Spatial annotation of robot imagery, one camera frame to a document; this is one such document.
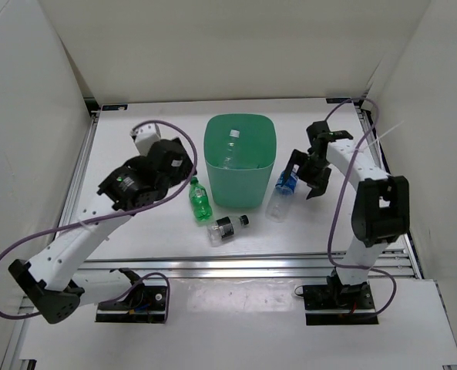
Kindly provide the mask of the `blue table corner sticker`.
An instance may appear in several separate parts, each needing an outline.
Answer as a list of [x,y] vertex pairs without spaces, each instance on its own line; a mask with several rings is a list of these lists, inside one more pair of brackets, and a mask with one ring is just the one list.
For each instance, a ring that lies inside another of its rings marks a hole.
[[109,111],[125,111],[128,109],[127,104],[112,104],[112,105],[103,105],[101,107],[101,110],[103,112],[109,112]]

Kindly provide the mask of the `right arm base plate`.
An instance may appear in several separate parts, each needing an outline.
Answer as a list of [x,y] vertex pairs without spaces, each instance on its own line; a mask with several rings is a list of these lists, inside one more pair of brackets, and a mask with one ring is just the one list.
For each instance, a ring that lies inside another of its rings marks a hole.
[[300,285],[294,294],[304,300],[307,326],[377,325],[378,315],[370,284],[343,298],[336,298],[327,285]]

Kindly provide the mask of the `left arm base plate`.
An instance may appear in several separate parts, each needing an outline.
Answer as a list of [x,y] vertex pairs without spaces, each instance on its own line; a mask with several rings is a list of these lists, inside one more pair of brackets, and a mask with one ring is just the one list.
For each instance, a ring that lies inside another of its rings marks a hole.
[[170,289],[166,282],[142,284],[124,299],[99,303],[95,322],[111,324],[165,324]]

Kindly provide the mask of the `black label small bottle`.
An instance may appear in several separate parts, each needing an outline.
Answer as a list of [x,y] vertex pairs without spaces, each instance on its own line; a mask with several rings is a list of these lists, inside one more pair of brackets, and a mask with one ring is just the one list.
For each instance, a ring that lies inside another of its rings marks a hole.
[[213,246],[231,241],[249,226],[247,215],[225,216],[207,226],[207,235]]

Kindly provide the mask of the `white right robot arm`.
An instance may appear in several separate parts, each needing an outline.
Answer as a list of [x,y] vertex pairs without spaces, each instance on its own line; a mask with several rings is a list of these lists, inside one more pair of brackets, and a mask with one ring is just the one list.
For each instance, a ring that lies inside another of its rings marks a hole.
[[404,176],[392,176],[355,148],[346,130],[332,131],[327,121],[306,129],[310,147],[294,150],[283,172],[287,180],[296,173],[309,187],[308,199],[325,194],[333,168],[344,175],[343,187],[352,186],[355,201],[351,213],[353,238],[327,279],[325,297],[336,308],[354,304],[368,282],[368,273],[387,246],[410,227],[409,184]]

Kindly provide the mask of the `green plastic bin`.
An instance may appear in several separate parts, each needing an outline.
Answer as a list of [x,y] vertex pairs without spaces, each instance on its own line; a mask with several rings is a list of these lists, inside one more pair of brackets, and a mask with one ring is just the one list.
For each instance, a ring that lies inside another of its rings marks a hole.
[[[231,130],[240,131],[237,165],[220,165]],[[277,152],[273,121],[263,115],[230,113],[212,117],[204,133],[203,155],[214,202],[225,208],[257,208],[264,199]]]

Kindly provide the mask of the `green soda bottle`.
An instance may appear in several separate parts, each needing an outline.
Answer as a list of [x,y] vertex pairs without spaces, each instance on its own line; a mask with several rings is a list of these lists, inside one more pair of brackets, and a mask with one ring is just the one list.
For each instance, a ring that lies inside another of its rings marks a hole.
[[189,200],[193,215],[197,221],[204,222],[212,217],[213,211],[210,206],[207,191],[196,177],[192,177],[190,180]]

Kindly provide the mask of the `aluminium table frame rail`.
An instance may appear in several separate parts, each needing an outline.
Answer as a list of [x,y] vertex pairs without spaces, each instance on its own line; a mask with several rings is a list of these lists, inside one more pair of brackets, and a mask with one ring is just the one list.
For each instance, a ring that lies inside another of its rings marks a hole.
[[[132,104],[103,112],[92,142],[80,201],[81,213],[98,185],[136,155],[133,126],[162,119],[186,132],[184,143],[203,152],[208,120],[221,113],[259,113],[277,133],[272,177],[291,151],[308,145],[306,127],[328,116],[333,130],[355,138],[362,125],[352,105],[324,99]],[[299,284],[320,284],[331,272],[326,251],[349,247],[355,191],[348,188],[336,227],[331,219],[344,175],[336,168],[325,195],[306,199],[299,185],[288,218],[275,223],[263,207],[248,211],[249,227],[213,246],[182,193],[132,217],[82,263],[80,274],[127,267],[172,287],[165,324],[95,322],[96,304],[77,308],[58,324],[42,317],[24,323],[20,358],[38,369],[457,369],[457,346],[439,291],[417,279],[399,240],[378,263],[395,279],[373,276],[383,309],[377,325],[307,326]]]

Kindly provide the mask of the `dark blue label bottle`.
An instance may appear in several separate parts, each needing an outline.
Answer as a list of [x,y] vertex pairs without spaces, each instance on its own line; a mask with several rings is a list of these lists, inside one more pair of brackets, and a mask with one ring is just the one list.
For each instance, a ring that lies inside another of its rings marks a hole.
[[284,172],[281,173],[266,207],[266,218],[273,222],[283,222],[286,219],[294,199],[297,181],[298,177],[294,170],[286,181],[284,181]]

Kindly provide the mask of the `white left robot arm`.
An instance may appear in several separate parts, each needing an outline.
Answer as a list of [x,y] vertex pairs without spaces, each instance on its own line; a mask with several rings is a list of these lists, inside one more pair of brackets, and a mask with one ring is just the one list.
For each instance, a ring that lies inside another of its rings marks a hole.
[[180,139],[152,143],[135,138],[139,156],[127,160],[98,186],[81,220],[70,224],[29,260],[15,260],[10,275],[38,313],[57,324],[78,307],[104,304],[136,308],[146,299],[143,279],[128,268],[80,274],[87,257],[134,215],[163,204],[170,188],[187,180],[193,162]]

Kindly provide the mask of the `clear unlabelled plastic bottle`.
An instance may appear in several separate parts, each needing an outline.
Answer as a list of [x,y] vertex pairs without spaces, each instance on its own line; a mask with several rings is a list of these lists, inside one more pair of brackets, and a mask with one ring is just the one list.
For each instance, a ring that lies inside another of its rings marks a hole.
[[234,169],[237,165],[237,151],[239,150],[240,131],[232,129],[223,145],[223,154],[220,165],[224,169]]

